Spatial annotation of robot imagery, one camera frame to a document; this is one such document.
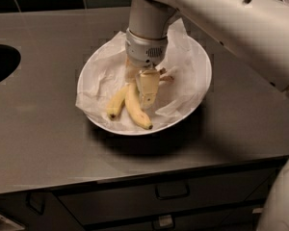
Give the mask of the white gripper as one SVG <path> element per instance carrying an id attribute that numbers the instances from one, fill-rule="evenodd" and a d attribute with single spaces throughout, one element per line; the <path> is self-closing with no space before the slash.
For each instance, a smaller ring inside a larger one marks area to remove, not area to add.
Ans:
<path id="1" fill-rule="evenodd" d="M 146 39 L 126 31 L 124 78 L 126 83 L 136 81 L 141 108 L 150 108 L 156 99 L 160 73 L 156 69 L 141 70 L 138 67 L 154 67 L 160 64 L 166 54 L 168 38 Z"/>

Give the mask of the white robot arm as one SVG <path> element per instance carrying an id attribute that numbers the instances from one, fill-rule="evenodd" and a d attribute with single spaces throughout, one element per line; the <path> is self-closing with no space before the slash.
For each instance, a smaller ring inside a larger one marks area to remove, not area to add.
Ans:
<path id="1" fill-rule="evenodd" d="M 134 66 L 165 58 L 167 30 L 181 13 L 289 98 L 289 4 L 279 0 L 132 0 L 126 52 Z"/>

